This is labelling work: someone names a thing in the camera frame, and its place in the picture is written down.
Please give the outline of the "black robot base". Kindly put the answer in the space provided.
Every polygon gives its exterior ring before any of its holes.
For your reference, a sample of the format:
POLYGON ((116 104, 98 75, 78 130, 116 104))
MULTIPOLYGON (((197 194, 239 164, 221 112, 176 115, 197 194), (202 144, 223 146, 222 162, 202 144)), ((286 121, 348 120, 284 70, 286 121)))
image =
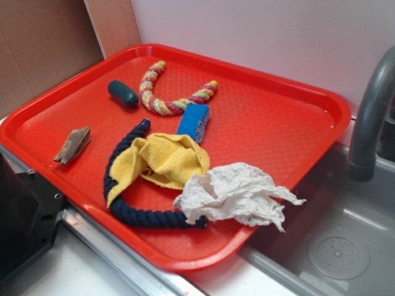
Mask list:
POLYGON ((1 284, 53 247, 64 205, 41 174, 16 173, 1 156, 1 284))

